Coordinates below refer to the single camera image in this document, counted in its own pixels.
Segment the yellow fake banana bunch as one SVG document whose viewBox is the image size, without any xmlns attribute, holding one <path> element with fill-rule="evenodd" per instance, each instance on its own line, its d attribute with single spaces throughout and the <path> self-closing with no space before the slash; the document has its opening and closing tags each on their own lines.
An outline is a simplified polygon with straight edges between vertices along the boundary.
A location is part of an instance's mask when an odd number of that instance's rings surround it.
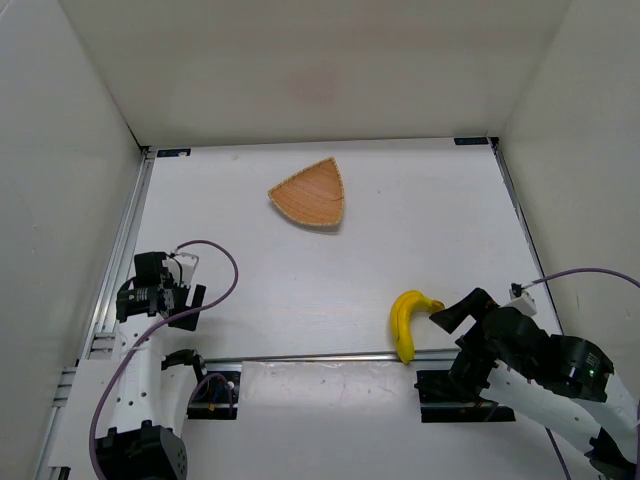
<svg viewBox="0 0 640 480">
<path fill-rule="evenodd" d="M 418 290 L 402 293 L 393 303 L 389 321 L 395 351 L 405 365 L 415 358 L 415 346 L 411 334 L 410 322 L 414 312 L 421 311 L 429 314 L 438 313 L 445 309 L 439 300 L 431 299 Z"/>
</svg>

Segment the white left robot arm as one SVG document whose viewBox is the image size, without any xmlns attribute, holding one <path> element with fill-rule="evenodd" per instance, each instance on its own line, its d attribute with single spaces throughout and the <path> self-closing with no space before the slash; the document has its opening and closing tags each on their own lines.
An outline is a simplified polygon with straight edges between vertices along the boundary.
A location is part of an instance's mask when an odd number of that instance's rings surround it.
<svg viewBox="0 0 640 480">
<path fill-rule="evenodd" d="M 168 330 L 151 326 L 203 303 L 206 288 L 191 280 L 198 257 L 149 252 L 134 258 L 135 275 L 116 297 L 116 349 L 127 366 L 114 384 L 115 403 L 106 432 L 95 440 L 105 479 L 184 479 L 188 472 L 181 430 L 188 400 L 204 377 L 194 350 L 171 352 Z"/>
</svg>

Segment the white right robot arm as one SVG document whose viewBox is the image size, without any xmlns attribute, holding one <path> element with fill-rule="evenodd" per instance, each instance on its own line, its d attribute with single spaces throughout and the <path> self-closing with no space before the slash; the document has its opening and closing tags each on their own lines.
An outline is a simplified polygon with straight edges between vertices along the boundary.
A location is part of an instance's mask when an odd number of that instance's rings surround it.
<svg viewBox="0 0 640 480">
<path fill-rule="evenodd" d="M 476 288 L 432 314 L 448 333 L 474 321 L 456 342 L 451 383 L 468 399 L 504 405 L 564 438 L 605 478 L 638 478 L 638 405 L 613 362 L 590 341 L 547 333 L 536 313 L 523 290 L 499 305 Z"/>
</svg>

